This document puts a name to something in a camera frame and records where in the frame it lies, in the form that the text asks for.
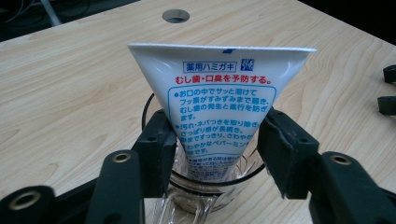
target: black cable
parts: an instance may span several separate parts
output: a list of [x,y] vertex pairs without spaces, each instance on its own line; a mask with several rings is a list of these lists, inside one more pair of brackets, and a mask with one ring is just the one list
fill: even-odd
[[5,24],[3,24],[3,26],[7,27],[7,28],[26,28],[26,27],[34,26],[44,20],[44,18],[46,17],[46,13],[43,12],[43,13],[36,13],[36,14],[30,15],[30,16],[34,16],[34,15],[39,15],[39,14],[41,14],[41,17],[38,18],[38,20],[36,20],[36,21],[32,21],[27,24],[26,23],[25,24],[15,24],[15,22],[14,23],[5,23]]
[[152,98],[154,98],[155,94],[152,93],[150,95],[150,97],[148,98],[148,101],[145,104],[145,108],[143,109],[143,114],[142,114],[142,131],[145,129],[146,127],[146,116],[148,115],[148,111],[149,111],[149,104],[151,103]]
[[13,17],[5,20],[5,23],[9,23],[9,22],[16,20],[20,15],[22,15],[26,10],[28,10],[35,3],[35,0],[31,0],[30,3],[26,2],[26,8],[23,8],[23,6],[25,5],[24,2],[25,2],[24,0],[21,0],[20,10],[18,10],[18,12]]

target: hole in table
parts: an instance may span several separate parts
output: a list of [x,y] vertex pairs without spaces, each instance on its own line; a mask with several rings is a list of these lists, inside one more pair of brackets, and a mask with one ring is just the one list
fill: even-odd
[[183,9],[169,9],[163,13],[163,19],[171,23],[182,23],[190,18],[190,14]]

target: white toothpaste tube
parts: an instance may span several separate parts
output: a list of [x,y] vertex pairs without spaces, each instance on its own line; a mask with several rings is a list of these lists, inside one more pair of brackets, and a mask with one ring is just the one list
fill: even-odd
[[315,49],[128,45],[173,125],[188,177],[227,178],[276,98]]

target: black clamp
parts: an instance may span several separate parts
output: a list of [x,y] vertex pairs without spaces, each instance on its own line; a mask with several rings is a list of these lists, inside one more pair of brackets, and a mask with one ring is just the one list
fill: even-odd
[[[396,64],[384,68],[386,83],[396,82]],[[396,96],[381,96],[377,98],[379,112],[383,115],[396,116]]]

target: wood grain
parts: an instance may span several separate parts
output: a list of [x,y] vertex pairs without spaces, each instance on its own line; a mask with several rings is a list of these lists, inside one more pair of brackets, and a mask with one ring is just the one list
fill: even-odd
[[[190,13],[169,23],[170,8]],[[395,95],[382,69],[395,46],[294,0],[144,0],[0,43],[0,197],[32,185],[62,194],[98,176],[103,158],[130,148],[151,90],[130,42],[309,47],[275,103],[320,142],[354,157],[396,191],[396,119],[376,98]],[[148,218],[153,201],[147,200]],[[208,223],[309,223],[307,201],[282,200],[262,172]]]

